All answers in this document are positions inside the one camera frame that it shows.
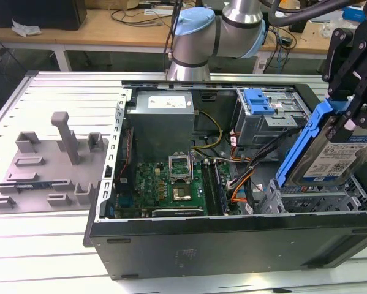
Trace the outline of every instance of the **open computer tower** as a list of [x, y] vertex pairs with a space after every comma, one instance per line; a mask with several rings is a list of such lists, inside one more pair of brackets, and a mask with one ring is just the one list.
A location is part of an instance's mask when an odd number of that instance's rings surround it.
[[122, 81], [90, 217], [110, 277], [332, 268], [364, 249], [367, 164], [339, 186], [274, 178], [318, 103], [307, 85]]

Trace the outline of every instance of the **slotted metal surface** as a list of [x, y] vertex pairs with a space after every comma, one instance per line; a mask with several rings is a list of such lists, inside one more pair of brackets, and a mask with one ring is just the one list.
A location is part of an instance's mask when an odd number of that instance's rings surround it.
[[[213, 75], [219, 81], [307, 83], [323, 98], [320, 76]], [[25, 78], [0, 113], [0, 180], [19, 131], [57, 138], [54, 111], [69, 113], [77, 138], [108, 135], [121, 80], [163, 80], [159, 73], [40, 72]], [[88, 211], [0, 216], [0, 293], [367, 293], [367, 249], [335, 269], [113, 282], [94, 249], [82, 246]]]

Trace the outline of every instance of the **hard drive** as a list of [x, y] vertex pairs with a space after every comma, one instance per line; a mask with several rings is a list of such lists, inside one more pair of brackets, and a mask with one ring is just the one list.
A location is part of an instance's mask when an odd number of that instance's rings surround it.
[[328, 140], [335, 122], [345, 119], [342, 114], [328, 101], [318, 105], [277, 172], [280, 186], [341, 185], [367, 161], [367, 129], [356, 127], [345, 140]]

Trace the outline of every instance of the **wooden desk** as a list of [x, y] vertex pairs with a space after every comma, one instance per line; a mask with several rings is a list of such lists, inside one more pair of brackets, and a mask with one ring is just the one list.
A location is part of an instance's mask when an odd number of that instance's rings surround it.
[[[156, 16], [141, 14], [125, 20], [140, 21], [154, 17]], [[170, 24], [169, 17], [163, 20]], [[3, 28], [0, 29], [0, 41], [7, 48], [53, 50], [60, 69], [70, 70], [67, 50], [161, 53], [168, 30], [166, 25], [141, 28], [127, 26], [112, 20], [108, 10], [89, 9], [86, 20], [78, 31], [42, 28], [43, 34], [24, 38], [16, 35], [10, 28]], [[292, 58], [325, 58], [330, 39], [320, 36], [318, 24], [308, 23], [304, 33], [294, 35], [298, 43], [291, 52]], [[269, 34], [258, 56], [267, 59], [275, 46], [276, 39], [274, 35]]]

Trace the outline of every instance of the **floor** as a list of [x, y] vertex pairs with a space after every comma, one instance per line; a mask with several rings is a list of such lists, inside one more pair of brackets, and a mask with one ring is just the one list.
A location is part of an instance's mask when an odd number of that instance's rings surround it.
[[[56, 59], [46, 50], [10, 50], [16, 59], [28, 70], [59, 70]], [[0, 50], [0, 109], [23, 78], [25, 72], [5, 50]], [[117, 72], [162, 72], [162, 55], [157, 53], [111, 53], [112, 64], [106, 52], [69, 52], [74, 71], [117, 71]], [[248, 74], [254, 68], [254, 58], [211, 58], [211, 72]], [[319, 61], [291, 59], [283, 74], [317, 74]], [[271, 66], [277, 66], [274, 60]], [[277, 68], [269, 67], [267, 74], [275, 74]]]

